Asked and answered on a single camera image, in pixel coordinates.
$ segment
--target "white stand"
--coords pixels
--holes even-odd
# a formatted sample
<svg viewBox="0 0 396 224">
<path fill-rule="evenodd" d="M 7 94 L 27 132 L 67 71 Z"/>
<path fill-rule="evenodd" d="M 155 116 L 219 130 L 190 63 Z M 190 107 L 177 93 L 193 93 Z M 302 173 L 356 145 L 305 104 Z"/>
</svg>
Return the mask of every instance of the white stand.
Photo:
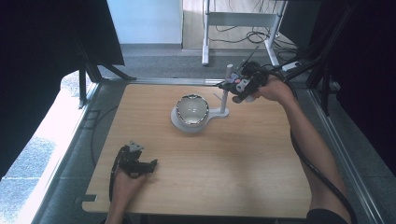
<svg viewBox="0 0 396 224">
<path fill-rule="evenodd" d="M 202 65 L 209 65 L 209 26 L 256 26 L 256 27 L 272 27 L 271 35 L 268 40 L 264 41 L 268 50 L 269 57 L 273 66 L 279 65 L 273 50 L 273 43 L 276 37 L 280 21 L 283 16 L 287 1 L 282 1 L 282 5 L 276 14 L 265 13 L 235 13 L 235 12 L 210 12 L 210 0 L 205 0 L 205 30 L 204 41 L 202 47 Z"/>
<path fill-rule="evenodd" d="M 229 78 L 231 76 L 232 71 L 233 71 L 233 65 L 228 64 L 227 69 L 226 69 L 226 75 L 225 75 L 226 80 L 227 80 L 227 78 Z M 176 107 L 174 107 L 171 112 L 172 123 L 184 133 L 198 133 L 204 129 L 206 124 L 211 119 L 225 119 L 228 117 L 228 115 L 230 114 L 230 110 L 228 108 L 226 108 L 227 98 L 228 98 L 228 92 L 223 91 L 223 95 L 221 97 L 221 106 L 218 108 L 209 108 L 209 112 L 207 114 L 207 120 L 198 127 L 191 127 L 191 126 L 188 126 L 188 124 L 183 123 L 177 117 Z"/>
</svg>

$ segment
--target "person's right hand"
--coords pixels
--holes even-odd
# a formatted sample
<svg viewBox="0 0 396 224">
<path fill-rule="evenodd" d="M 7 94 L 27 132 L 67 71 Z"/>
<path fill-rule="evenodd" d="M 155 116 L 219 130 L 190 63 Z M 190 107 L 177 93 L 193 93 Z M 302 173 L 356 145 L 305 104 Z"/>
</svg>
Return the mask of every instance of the person's right hand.
<svg viewBox="0 0 396 224">
<path fill-rule="evenodd" d="M 278 101 L 282 105 L 294 100 L 294 95 L 289 86 L 273 75 L 268 77 L 268 82 L 265 86 L 260 87 L 251 95 L 255 98 L 262 96 L 270 101 Z"/>
</svg>

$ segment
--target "person's right arm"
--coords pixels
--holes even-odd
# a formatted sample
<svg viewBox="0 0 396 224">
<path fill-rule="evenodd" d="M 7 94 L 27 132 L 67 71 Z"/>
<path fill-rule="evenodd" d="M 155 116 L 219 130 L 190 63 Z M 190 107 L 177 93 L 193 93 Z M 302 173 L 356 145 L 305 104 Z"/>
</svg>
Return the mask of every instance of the person's right arm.
<svg viewBox="0 0 396 224">
<path fill-rule="evenodd" d="M 277 77 L 270 76 L 266 86 L 259 88 L 254 97 L 263 96 L 268 100 L 278 101 L 285 109 L 291 132 L 305 156 L 317 167 L 340 191 L 346 195 L 346 189 L 337 166 L 318 131 L 300 108 L 290 88 Z M 341 216 L 350 223 L 350 216 L 343 204 L 332 191 L 302 163 L 312 193 L 310 209 L 323 208 Z"/>
</svg>

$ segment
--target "gray floor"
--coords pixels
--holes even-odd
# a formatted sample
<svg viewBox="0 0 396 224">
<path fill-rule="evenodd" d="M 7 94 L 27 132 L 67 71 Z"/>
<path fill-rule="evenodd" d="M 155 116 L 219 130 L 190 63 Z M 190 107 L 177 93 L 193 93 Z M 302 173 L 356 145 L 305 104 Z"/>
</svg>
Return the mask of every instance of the gray floor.
<svg viewBox="0 0 396 224">
<path fill-rule="evenodd" d="M 159 46 L 151 49 L 122 46 L 122 50 L 126 66 L 118 66 L 118 68 L 131 76 L 141 77 L 149 81 L 162 78 L 169 78 L 173 81 L 197 81 L 201 78 L 222 79 L 227 64 L 232 63 L 237 66 L 249 54 L 249 52 L 242 50 L 213 51 L 210 65 L 203 67 L 201 66 L 200 51 L 160 48 Z M 254 60 L 261 64 L 269 63 L 264 51 L 255 54 Z M 35 216 L 34 223 L 99 223 L 106 216 L 106 214 L 93 214 L 83 211 L 81 201 L 84 200 L 85 191 L 94 170 L 94 163 L 97 161 L 106 141 L 108 129 L 117 110 L 116 106 L 120 102 L 125 86 L 129 83 L 103 67 L 100 67 L 100 70 L 106 79 L 98 86 L 95 95 L 91 97 L 86 108 L 86 116 L 79 125 L 64 160 L 54 176 L 46 199 Z M 349 176 L 348 168 L 345 167 L 342 159 L 337 156 L 337 143 L 334 143 L 333 137 L 329 135 L 323 118 L 311 97 L 311 92 L 304 87 L 305 79 L 306 75 L 293 80 L 293 84 L 297 88 L 299 101 L 325 141 L 334 150 L 348 188 L 348 197 L 356 210 L 359 223 L 375 223 L 378 220 L 377 223 L 394 222 L 396 220 L 396 206 L 394 206 L 394 199 L 396 198 L 395 176 L 381 161 L 361 131 L 338 104 L 335 95 L 332 94 L 329 104 L 330 123 L 335 127 L 342 141 L 342 147 L 353 161 L 353 167 L 359 174 L 358 178 L 367 188 L 369 196 L 373 198 L 374 209 L 378 210 L 378 214 L 383 221 L 381 221 L 381 218 L 368 216 L 367 208 L 373 207 L 364 204 L 365 201 L 361 198 L 361 189 L 357 189 L 354 184 L 356 180 Z M 42 144 L 38 147 L 48 147 L 47 144 L 50 143 Z M 34 186 L 35 182 L 37 182 L 37 178 L 29 178 L 29 175 L 3 180 L 0 185 L 2 209 L 12 210 L 12 206 L 23 203 L 24 194 L 28 194 L 29 188 Z M 12 214 L 8 213 L 7 216 L 12 219 Z M 131 218 L 136 223 L 139 222 L 140 216 L 131 215 Z M 301 221 L 280 220 L 280 223 L 291 224 L 301 223 Z"/>
</svg>

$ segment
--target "white desk leg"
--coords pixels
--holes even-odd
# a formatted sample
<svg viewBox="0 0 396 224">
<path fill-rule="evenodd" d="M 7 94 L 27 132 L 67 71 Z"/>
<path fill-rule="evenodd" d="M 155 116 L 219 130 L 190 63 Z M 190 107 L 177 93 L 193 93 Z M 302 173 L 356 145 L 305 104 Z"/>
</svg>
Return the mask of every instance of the white desk leg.
<svg viewBox="0 0 396 224">
<path fill-rule="evenodd" d="M 204 12 L 204 18 L 205 18 L 205 30 L 204 30 L 204 41 L 203 41 L 203 46 L 202 46 L 202 65 L 207 66 L 209 65 L 209 5 L 210 1 L 205 0 L 206 2 L 206 11 Z"/>
<path fill-rule="evenodd" d="M 283 10 L 285 9 L 285 5 L 286 5 L 287 1 L 282 1 L 282 5 L 280 6 L 279 11 L 276 14 L 276 18 L 275 18 L 275 22 L 274 22 L 274 26 L 271 30 L 271 35 L 270 38 L 268 40 L 264 41 L 265 47 L 267 48 L 268 51 L 268 56 L 271 59 L 271 63 L 273 66 L 278 66 L 279 62 L 277 61 L 277 57 L 274 53 L 274 50 L 272 48 L 273 43 L 274 43 L 274 39 L 276 36 L 276 32 L 279 29 L 279 25 L 280 25 L 280 20 L 282 19 L 283 16 Z"/>
</svg>

